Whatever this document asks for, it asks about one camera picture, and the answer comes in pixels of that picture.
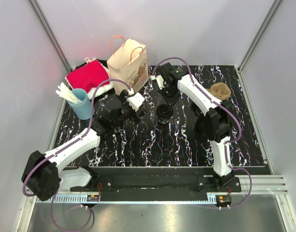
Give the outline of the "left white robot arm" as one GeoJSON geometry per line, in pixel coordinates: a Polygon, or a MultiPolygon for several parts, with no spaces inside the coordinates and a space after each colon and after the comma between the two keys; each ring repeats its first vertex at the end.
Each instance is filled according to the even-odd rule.
{"type": "Polygon", "coordinates": [[[73,139],[45,153],[36,150],[30,154],[21,178],[23,194],[47,201],[59,191],[74,187],[83,187],[86,191],[99,190],[99,175],[90,167],[66,170],[66,166],[88,150],[98,148],[127,119],[141,120],[146,113],[143,109],[144,101],[140,94],[125,101],[114,100],[88,128],[73,139]]]}

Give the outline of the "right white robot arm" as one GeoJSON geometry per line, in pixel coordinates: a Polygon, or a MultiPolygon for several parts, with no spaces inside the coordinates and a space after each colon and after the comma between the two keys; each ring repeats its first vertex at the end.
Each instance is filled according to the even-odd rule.
{"type": "Polygon", "coordinates": [[[165,100],[156,110],[160,123],[166,124],[173,116],[172,108],[178,102],[181,93],[188,96],[201,111],[195,128],[209,139],[214,158],[214,174],[208,179],[208,185],[217,191],[225,191],[234,179],[230,168],[232,103],[214,97],[195,80],[187,68],[174,68],[170,63],[166,63],[155,68],[153,74],[159,86],[158,92],[165,100]]]}

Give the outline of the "black cup stack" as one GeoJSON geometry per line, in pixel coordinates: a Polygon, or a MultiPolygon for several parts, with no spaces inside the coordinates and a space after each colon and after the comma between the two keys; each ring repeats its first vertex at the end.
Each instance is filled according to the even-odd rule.
{"type": "Polygon", "coordinates": [[[197,121],[196,121],[196,124],[195,124],[195,129],[198,131],[198,132],[201,132],[201,133],[205,133],[205,116],[203,114],[200,114],[197,121]]]}
{"type": "Polygon", "coordinates": [[[123,126],[123,122],[120,121],[112,121],[109,123],[109,126],[107,127],[108,133],[115,133],[116,129],[119,129],[123,126]]]}

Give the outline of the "black plastic cup lid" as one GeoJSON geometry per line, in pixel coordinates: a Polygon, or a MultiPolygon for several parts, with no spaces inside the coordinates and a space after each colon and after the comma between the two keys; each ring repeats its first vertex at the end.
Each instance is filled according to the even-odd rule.
{"type": "Polygon", "coordinates": [[[167,104],[160,104],[156,109],[156,115],[159,118],[171,118],[173,109],[167,104]]]}

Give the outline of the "single black paper cup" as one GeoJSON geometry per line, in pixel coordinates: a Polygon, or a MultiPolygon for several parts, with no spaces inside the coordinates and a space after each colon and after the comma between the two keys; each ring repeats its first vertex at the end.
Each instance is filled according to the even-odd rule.
{"type": "Polygon", "coordinates": [[[160,125],[166,125],[166,124],[168,124],[170,122],[172,116],[173,116],[172,114],[169,114],[169,115],[157,114],[157,122],[160,125]]]}

